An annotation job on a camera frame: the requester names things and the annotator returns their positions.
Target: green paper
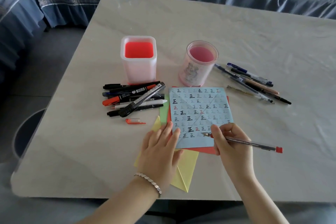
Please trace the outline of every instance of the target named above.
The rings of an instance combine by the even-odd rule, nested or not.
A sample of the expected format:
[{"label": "green paper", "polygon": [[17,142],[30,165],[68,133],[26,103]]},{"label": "green paper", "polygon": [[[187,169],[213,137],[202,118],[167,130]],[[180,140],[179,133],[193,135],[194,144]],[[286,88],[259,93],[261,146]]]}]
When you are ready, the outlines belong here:
[{"label": "green paper", "polygon": [[160,120],[161,124],[166,124],[167,123],[167,116],[168,116],[168,111],[169,111],[169,94],[165,94],[165,100],[168,100],[166,103],[163,104],[162,107],[160,107]]}]

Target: forearm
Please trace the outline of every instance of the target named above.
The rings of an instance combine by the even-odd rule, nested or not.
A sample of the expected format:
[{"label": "forearm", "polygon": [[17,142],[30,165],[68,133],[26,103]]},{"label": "forearm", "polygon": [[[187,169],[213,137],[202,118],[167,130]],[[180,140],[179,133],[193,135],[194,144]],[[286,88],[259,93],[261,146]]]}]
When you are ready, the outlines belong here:
[{"label": "forearm", "polygon": [[235,187],[253,223],[288,224],[286,218],[257,179],[237,182]]},{"label": "forearm", "polygon": [[158,198],[156,188],[142,177],[136,177],[121,192],[114,194],[91,216],[78,224],[133,224]]}]

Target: silver bracelet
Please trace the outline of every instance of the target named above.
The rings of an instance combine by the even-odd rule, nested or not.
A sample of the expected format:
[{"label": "silver bracelet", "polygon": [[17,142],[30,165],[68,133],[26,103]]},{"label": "silver bracelet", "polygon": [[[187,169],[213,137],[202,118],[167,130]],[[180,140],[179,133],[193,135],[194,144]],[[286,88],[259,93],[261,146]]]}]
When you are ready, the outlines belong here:
[{"label": "silver bracelet", "polygon": [[159,193],[159,198],[161,197],[162,191],[161,191],[160,187],[155,182],[153,182],[152,179],[150,179],[148,176],[146,176],[142,173],[136,173],[134,176],[136,176],[136,175],[139,175],[139,176],[145,178],[147,181],[149,181],[151,184],[153,184],[153,186],[157,189],[157,191]]}]

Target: pen holder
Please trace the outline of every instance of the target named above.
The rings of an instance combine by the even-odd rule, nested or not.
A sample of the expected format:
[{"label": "pen holder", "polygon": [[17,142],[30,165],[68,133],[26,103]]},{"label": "pen holder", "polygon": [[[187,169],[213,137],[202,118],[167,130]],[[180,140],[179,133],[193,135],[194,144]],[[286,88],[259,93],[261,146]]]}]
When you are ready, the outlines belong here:
[{"label": "pen holder", "polygon": [[120,57],[129,84],[155,81],[157,52],[153,37],[125,36],[121,40]]},{"label": "pen holder", "polygon": [[202,86],[218,59],[217,49],[205,41],[193,41],[187,46],[178,77],[187,87]]}]

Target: table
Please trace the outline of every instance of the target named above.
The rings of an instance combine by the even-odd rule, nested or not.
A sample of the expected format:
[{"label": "table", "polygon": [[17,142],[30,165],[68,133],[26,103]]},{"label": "table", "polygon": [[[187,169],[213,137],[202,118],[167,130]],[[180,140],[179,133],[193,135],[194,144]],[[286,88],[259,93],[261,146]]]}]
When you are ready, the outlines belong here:
[{"label": "table", "polygon": [[[120,42],[150,35],[157,79],[181,86],[186,46],[202,39],[218,63],[268,78],[292,105],[227,90],[233,118],[252,140],[283,147],[254,150],[255,173],[275,201],[336,201],[336,21],[186,0],[101,0],[48,109],[11,178],[24,197],[107,198],[135,173],[134,160],[158,109],[133,113],[146,125],[110,118],[102,86],[125,83]],[[205,86],[236,86],[213,69]],[[240,200],[220,158],[200,153],[189,193],[163,198]]]}]

